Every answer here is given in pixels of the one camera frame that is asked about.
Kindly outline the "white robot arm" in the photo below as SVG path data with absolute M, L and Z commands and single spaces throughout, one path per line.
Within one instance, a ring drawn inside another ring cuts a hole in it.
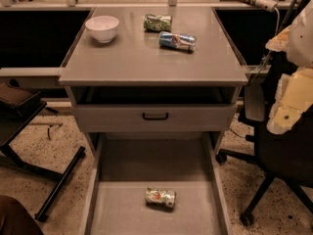
M 284 134 L 313 105 L 313 0 L 265 47 L 285 52 L 287 60 L 297 66 L 293 74 L 279 79 L 267 122 L 271 133 Z

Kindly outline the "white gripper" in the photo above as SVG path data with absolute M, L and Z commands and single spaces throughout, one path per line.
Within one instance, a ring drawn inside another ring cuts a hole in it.
M 271 38 L 265 48 L 274 52 L 286 52 L 290 26 Z M 313 105 L 313 70 L 300 67 L 292 75 L 283 74 L 280 79 L 282 96 L 279 107 L 271 110 L 267 130 L 284 134 L 291 130 L 301 115 Z

